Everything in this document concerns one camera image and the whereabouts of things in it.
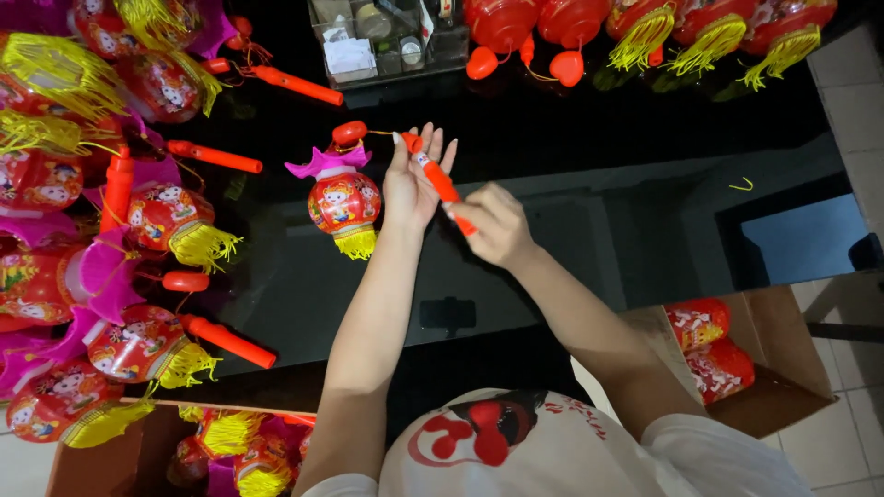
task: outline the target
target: hand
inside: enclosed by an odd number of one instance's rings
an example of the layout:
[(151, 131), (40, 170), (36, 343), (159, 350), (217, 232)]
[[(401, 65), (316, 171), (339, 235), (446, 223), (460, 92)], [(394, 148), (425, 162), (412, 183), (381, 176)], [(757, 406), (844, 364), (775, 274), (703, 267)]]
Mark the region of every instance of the hand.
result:
[(539, 246), (531, 239), (522, 204), (496, 183), (453, 203), (448, 212), (468, 220), (478, 230), (467, 237), (473, 253), (508, 271), (530, 262)]
[[(410, 133), (417, 134), (417, 128), (411, 128)], [(424, 125), (421, 132), (422, 150), (448, 174), (457, 154), (457, 140), (448, 144), (445, 156), (442, 157), (442, 138), (442, 128), (434, 132), (432, 123)], [(393, 141), (396, 143), (396, 151), (384, 178), (384, 226), (423, 232), (436, 212), (439, 195), (423, 174), (421, 166), (408, 153), (405, 141), (399, 134), (393, 135)]]

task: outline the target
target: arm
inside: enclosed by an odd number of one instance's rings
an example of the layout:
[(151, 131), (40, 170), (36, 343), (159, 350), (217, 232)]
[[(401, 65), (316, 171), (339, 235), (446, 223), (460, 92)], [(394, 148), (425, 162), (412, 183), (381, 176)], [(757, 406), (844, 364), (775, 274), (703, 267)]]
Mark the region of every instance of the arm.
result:
[(478, 228), (467, 238), (473, 252), (518, 279), (636, 440), (664, 415), (705, 416), (641, 335), (531, 239), (522, 205), (509, 192), (489, 183), (450, 211)]
[[(438, 160), (442, 130), (434, 133), (428, 124), (422, 138), (425, 151)], [(410, 160), (404, 141), (398, 135), (393, 140), (396, 152), (384, 181), (384, 229), (331, 346), (310, 457), (301, 468), (295, 496), (341, 474), (380, 476), (387, 390), (405, 343), (423, 229), (438, 204), (435, 191), (417, 175), (420, 168)], [(453, 142), (439, 164), (446, 172), (456, 150)]]

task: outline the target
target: woman's left hand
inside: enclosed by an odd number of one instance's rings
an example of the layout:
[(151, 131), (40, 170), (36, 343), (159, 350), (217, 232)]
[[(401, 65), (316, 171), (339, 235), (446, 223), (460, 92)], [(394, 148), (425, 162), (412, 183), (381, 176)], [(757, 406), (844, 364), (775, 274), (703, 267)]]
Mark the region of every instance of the woman's left hand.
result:
[[(410, 133), (417, 134), (417, 128), (411, 128)], [(445, 155), (442, 156), (442, 128), (434, 132), (433, 124), (427, 123), (421, 132), (421, 139), (422, 150), (431, 160), (438, 162), (442, 171), (450, 173), (457, 154), (457, 140), (448, 144)], [(384, 178), (384, 228), (400, 227), (422, 233), (436, 212), (439, 195), (423, 174), (421, 166), (408, 153), (402, 137), (394, 134), (393, 141), (396, 151)]]

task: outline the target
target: yellow tassel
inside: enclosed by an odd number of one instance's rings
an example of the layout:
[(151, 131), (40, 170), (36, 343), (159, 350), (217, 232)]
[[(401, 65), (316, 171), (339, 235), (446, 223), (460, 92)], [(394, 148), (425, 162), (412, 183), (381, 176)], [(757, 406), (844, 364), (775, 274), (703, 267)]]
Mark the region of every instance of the yellow tassel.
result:
[(670, 4), (645, 14), (611, 50), (611, 64), (629, 70), (633, 65), (647, 68), (648, 56), (672, 33), (675, 15)]
[(202, 421), (202, 408), (178, 406), (178, 415), (190, 423), (199, 423)]
[(55, 116), (28, 116), (0, 109), (0, 155), (13, 150), (41, 149), (54, 154), (88, 156), (86, 141), (109, 140), (119, 135), (91, 124), (84, 127)]
[(149, 49), (180, 50), (177, 42), (190, 35), (164, 0), (114, 0), (114, 5), (132, 35)]
[(277, 497), (292, 481), (292, 472), (280, 464), (271, 468), (262, 464), (239, 479), (237, 487), (242, 497)]
[(127, 116), (115, 86), (123, 83), (96, 54), (66, 38), (43, 34), (9, 35), (0, 70), (36, 93), (91, 121), (111, 112)]
[(819, 26), (815, 24), (775, 38), (767, 51), (767, 57), (761, 64), (752, 67), (746, 73), (746, 77), (738, 81), (746, 83), (747, 87), (752, 85), (752, 89), (758, 91), (759, 88), (765, 87), (761, 81), (761, 73), (765, 69), (768, 76), (782, 79), (782, 72), (816, 50), (819, 47), (819, 40)]
[(744, 34), (746, 22), (743, 18), (728, 14), (700, 30), (694, 44), (679, 52), (673, 62), (664, 66), (678, 76), (690, 71), (711, 71), (715, 69), (712, 62), (734, 51)]
[(224, 260), (230, 260), (230, 254), (236, 254), (234, 246), (238, 241), (242, 239), (203, 221), (196, 221), (178, 230), (169, 239), (169, 250), (175, 254), (178, 262), (201, 266), (203, 272), (211, 274), (221, 269), (215, 264), (216, 259), (223, 257)]
[(210, 356), (187, 337), (181, 337), (166, 355), (164, 363), (160, 365), (157, 378), (163, 388), (200, 385), (202, 382), (194, 378), (194, 373), (209, 370), (211, 378), (220, 360)]
[(143, 398), (134, 404), (105, 403), (88, 412), (65, 430), (62, 441), (73, 448), (89, 448), (122, 435), (126, 427), (154, 410), (154, 402)]
[(212, 106), (215, 105), (215, 98), (221, 93), (223, 85), (188, 54), (175, 51), (169, 55), (175, 59), (175, 62), (184, 69), (188, 76), (202, 86), (202, 102), (200, 104), (202, 105), (202, 113), (208, 117), (212, 112)]
[(371, 224), (357, 226), (344, 233), (335, 233), (334, 242), (340, 249), (341, 254), (347, 254), (350, 259), (369, 260), (371, 253), (375, 251), (375, 227)]
[(202, 444), (215, 454), (237, 455), (248, 450), (258, 434), (264, 413), (222, 411), (203, 427)]

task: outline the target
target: woman's right hand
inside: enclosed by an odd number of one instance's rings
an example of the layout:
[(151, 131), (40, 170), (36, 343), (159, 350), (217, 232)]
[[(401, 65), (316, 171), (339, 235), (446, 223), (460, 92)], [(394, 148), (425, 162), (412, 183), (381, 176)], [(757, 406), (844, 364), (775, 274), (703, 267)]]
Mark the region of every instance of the woman's right hand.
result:
[(447, 207), (450, 215), (468, 220), (478, 231), (467, 237), (473, 253), (510, 272), (529, 264), (539, 250), (531, 239), (522, 204), (496, 183)]

